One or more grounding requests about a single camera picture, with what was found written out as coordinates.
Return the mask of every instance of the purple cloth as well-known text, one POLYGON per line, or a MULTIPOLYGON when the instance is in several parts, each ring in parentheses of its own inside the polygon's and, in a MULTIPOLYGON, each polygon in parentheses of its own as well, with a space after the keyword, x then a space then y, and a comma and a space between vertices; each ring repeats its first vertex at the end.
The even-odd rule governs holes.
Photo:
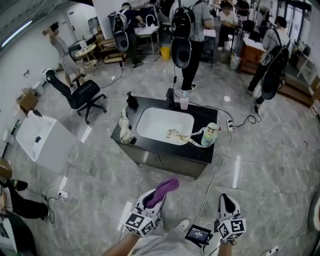
POLYGON ((174 191, 179 188, 179 180, 175 177, 166 180, 165 182, 160 183, 153 194, 153 199, 146 203, 148 209, 152 209, 161 202, 166 194, 170 191, 174 191))

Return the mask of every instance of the small screen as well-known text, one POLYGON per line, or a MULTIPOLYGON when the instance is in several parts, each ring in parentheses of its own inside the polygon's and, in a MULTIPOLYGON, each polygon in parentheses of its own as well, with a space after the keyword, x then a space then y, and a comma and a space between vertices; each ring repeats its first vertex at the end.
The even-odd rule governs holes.
POLYGON ((189 238, 192 239, 196 239, 199 240, 201 242, 205 242, 207 237, 208 237, 209 233, 208 232, 204 232, 202 230, 196 229, 196 228, 192 228, 188 234, 189 238))

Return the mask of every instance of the white cable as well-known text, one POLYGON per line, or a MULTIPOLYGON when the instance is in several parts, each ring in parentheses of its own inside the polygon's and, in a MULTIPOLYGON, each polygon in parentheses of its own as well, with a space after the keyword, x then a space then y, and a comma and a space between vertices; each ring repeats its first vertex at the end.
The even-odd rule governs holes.
POLYGON ((74 197, 74 196, 72 196, 72 197, 70 198, 69 202, 65 202, 64 199, 62 199, 62 202, 63 202, 65 205, 68 205, 68 204, 70 204, 72 198, 77 199, 79 204, 78 204, 78 206, 76 207, 76 209, 73 211, 73 213, 69 214, 69 215, 66 217, 66 226, 67 226, 67 228, 68 228, 68 232, 70 233, 70 235, 72 236, 72 238, 78 243, 78 245, 80 246, 80 248, 81 248, 82 250, 84 250, 89 256, 92 256, 92 255, 78 242, 78 240, 74 237, 74 234, 71 232, 71 230, 70 230, 70 228, 69 228, 69 218, 78 211, 79 206, 80 206, 80 200, 79 200, 79 198, 74 197))
POLYGON ((206 190, 206 193, 205 193, 205 197, 204 197, 204 201, 202 202, 202 205, 201 205, 201 210, 200 212, 198 213, 198 215, 196 216, 196 219, 194 221, 194 225, 197 224, 197 222, 200 220, 201 218, 201 215, 206 207, 206 203, 207 203, 207 199, 208 199, 208 195, 209 195, 209 192, 210 192, 210 189, 211 187, 213 186, 214 184, 214 181, 215 181, 215 177, 217 176, 217 174, 220 172, 225 160, 229 157, 228 153, 229 153, 229 149, 232 147, 232 151, 234 150, 234 137, 236 136, 237 134, 237 129, 235 129, 235 134, 232 134, 232 131, 230 132, 231 133, 231 143, 230 143, 230 146, 226 149, 226 152, 225 152, 225 157, 222 161, 222 163, 220 164, 220 166, 215 170, 214 174, 213 174, 213 178, 212 178, 212 181, 210 183, 210 185, 208 186, 207 190, 206 190))

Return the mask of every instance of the black bottle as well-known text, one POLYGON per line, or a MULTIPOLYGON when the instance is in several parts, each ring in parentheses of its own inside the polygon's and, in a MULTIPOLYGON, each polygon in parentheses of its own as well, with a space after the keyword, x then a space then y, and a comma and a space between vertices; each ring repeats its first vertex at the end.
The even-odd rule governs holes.
POLYGON ((132 109, 137 109, 139 107, 137 98, 131 95, 131 91, 129 91, 126 95, 128 95, 128 99, 126 100, 128 106, 132 109))

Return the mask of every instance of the black pants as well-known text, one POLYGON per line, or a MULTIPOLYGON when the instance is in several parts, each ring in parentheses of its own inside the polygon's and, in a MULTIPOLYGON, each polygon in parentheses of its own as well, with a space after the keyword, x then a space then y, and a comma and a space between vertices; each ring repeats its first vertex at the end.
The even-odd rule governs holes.
MULTIPOLYGON (((267 66, 264 66, 264 65, 261 65, 259 64, 258 67, 256 68, 256 72, 255 72, 255 75, 254 77, 252 78, 250 84, 249 84, 249 87, 248 87, 248 90, 253 92, 255 90, 255 88, 257 87, 259 81, 264 78, 264 75, 265 73, 267 72, 268 70, 268 67, 267 66)), ((256 99, 256 103, 257 104, 262 104, 263 102, 265 101, 265 99, 260 96, 259 98, 256 99)))
POLYGON ((44 203, 27 200, 21 197, 12 184, 8 185, 11 195, 13 212, 26 219, 42 220, 48 216, 49 210, 44 203))
POLYGON ((137 56, 137 37, 136 34, 133 32, 127 32, 129 39, 129 48, 128 48, 128 54, 131 60, 131 63, 133 65, 137 65, 139 60, 137 56))
POLYGON ((183 91, 191 90, 191 85, 195 79, 201 57, 201 51, 204 48, 204 42, 199 41, 190 41, 191 42, 191 57, 188 66, 182 69, 183 82, 182 88, 183 91))
POLYGON ((233 27, 221 25, 220 33, 219 33, 219 47, 224 47, 225 42, 229 41, 228 35, 233 35, 235 33, 235 29, 233 27))

